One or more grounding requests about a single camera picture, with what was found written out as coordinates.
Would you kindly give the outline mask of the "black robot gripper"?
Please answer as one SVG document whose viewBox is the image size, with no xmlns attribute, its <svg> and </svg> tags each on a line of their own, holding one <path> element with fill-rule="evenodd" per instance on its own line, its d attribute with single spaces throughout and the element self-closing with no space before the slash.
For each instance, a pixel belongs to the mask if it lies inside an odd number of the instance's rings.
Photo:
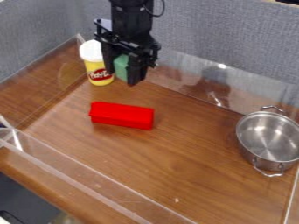
<svg viewBox="0 0 299 224">
<path fill-rule="evenodd" d="M 101 43 L 105 69 L 115 72 L 113 60 L 119 54 L 128 54 L 127 84 L 136 85 L 145 79 L 147 68 L 155 67 L 160 44 L 151 36 L 155 14 L 155 0 L 108 0 L 111 20 L 96 18 L 96 40 Z"/>
</svg>

